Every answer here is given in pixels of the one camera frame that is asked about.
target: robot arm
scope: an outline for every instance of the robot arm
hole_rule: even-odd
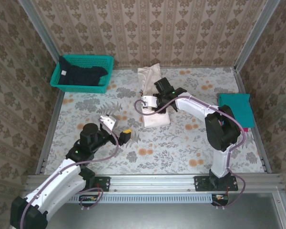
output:
[[[114,115],[101,116],[100,120],[111,131],[117,125]],[[130,136],[131,131],[122,132],[118,139],[119,145],[125,144]],[[102,128],[102,124],[100,129],[94,123],[86,124],[80,133],[80,140],[75,142],[58,169],[25,198],[14,199],[11,206],[10,224],[20,229],[20,219],[24,209],[33,200],[25,214],[23,229],[45,229],[55,212],[73,195],[81,190],[95,187],[95,173],[86,167],[88,163],[74,164],[93,160],[95,152],[109,141],[116,144],[114,137]],[[57,173],[60,174],[54,182],[44,187]]]
[[[172,106],[175,111],[186,111],[203,121],[205,123],[208,141],[214,148],[214,158],[210,176],[214,176],[217,180],[227,176],[229,174],[227,169],[229,149],[237,142],[240,130],[233,121],[220,115],[211,109],[211,107],[234,118],[232,110],[226,105],[218,107],[206,104],[199,99],[194,99],[193,96],[183,88],[175,90],[166,78],[162,78],[154,85],[159,93],[153,96],[143,96],[144,106],[151,106],[155,111],[159,111],[168,102],[174,100],[174,102],[170,103],[170,106]],[[161,109],[159,113],[165,113],[165,111],[166,109]]]

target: table surface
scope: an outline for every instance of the table surface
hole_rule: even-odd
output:
[[[217,105],[219,93],[238,92],[232,68],[161,69],[161,73],[174,88],[182,87],[209,104]],[[136,71],[113,70],[105,94],[65,93],[45,174],[58,168],[79,139],[82,127],[98,123],[103,114],[120,118],[115,133],[128,128],[133,132],[131,140],[120,147],[115,157],[88,165],[96,174],[208,173],[213,148],[207,141],[203,122],[170,107],[170,125],[146,129],[142,116],[133,108],[140,98],[139,90]],[[95,159],[107,157],[114,150],[115,146],[107,143],[96,152]],[[237,173],[264,171],[251,131],[246,133],[245,144],[232,153],[231,169]]]

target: white cloth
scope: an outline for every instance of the white cloth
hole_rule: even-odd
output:
[[[160,65],[157,63],[151,67],[138,68],[138,78],[141,85],[141,90],[143,91],[143,95],[153,95],[158,93],[154,83],[162,78]],[[154,111],[151,107],[148,107],[142,108],[142,112],[145,114],[150,114]],[[168,115],[168,109],[166,109],[165,114],[154,114],[151,116],[143,115],[143,122],[145,128],[169,125],[170,117]]]

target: teal towel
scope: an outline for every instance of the teal towel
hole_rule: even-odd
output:
[[[250,94],[220,94],[218,104],[219,106],[229,106],[235,119],[243,128],[252,128],[254,127],[254,118],[249,98]]]

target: plastic basket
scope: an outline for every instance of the plastic basket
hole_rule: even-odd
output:
[[[57,63],[56,68],[51,78],[51,86],[58,87],[64,92],[83,92],[83,93],[106,93],[109,84],[112,69],[113,57],[112,56],[96,56],[96,55],[64,55],[64,58],[73,65],[91,68],[103,67],[108,72],[108,75],[102,76],[98,86],[79,86],[79,85],[63,85],[58,84],[61,76],[61,68]]]

